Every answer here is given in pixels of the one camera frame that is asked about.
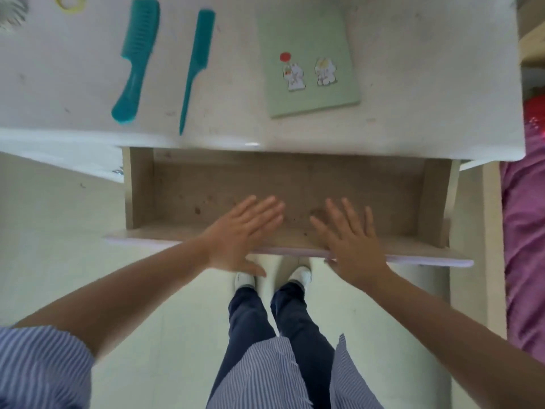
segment tabletop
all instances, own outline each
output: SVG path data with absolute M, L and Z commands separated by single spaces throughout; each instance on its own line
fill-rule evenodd
M 161 21 L 136 120 L 111 109 L 131 0 L 64 14 L 29 0 L 0 35 L 0 139 L 145 147 L 516 160 L 524 155 L 513 0 L 337 0 L 360 84 L 357 106 L 271 119 L 256 12 L 270 0 L 159 0 Z M 299 8 L 319 0 L 274 0 Z M 178 125 L 199 9 L 216 12 L 208 68 Z

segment green notebook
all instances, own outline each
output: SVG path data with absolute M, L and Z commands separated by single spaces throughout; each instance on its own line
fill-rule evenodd
M 272 118 L 360 102 L 339 9 L 284 6 L 259 13 L 257 26 Z

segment hand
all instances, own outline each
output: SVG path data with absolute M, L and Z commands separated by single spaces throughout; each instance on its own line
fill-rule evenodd
M 365 227 L 350 201 L 342 199 L 346 216 L 331 199 L 325 201 L 331 221 L 338 233 L 331 231 L 322 221 L 314 216 L 310 222 L 316 229 L 318 237 L 332 252 L 334 260 L 326 260 L 331 268 L 344 281 L 358 289 L 366 291 L 381 276 L 392 273 L 386 264 L 373 224 L 371 208 L 365 207 Z
M 208 253 L 208 266 L 265 276 L 265 270 L 246 255 L 272 234 L 284 220 L 286 205 L 270 196 L 250 196 L 208 227 L 200 236 Z

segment purple bed sheet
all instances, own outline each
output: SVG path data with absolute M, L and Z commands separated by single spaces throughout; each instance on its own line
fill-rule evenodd
M 527 156 L 501 164 L 508 341 L 545 363 L 545 141 L 526 120 Z

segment dark blue pants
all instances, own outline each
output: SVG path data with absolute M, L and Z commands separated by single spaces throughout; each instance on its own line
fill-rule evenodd
M 280 335 L 290 340 L 309 399 L 315 408 L 330 408 L 334 350 L 312 322 L 304 290 L 295 282 L 284 284 L 272 297 L 271 310 Z M 249 287 L 238 289 L 229 303 L 229 323 L 229 345 L 210 396 L 252 344 L 276 336 L 259 295 Z

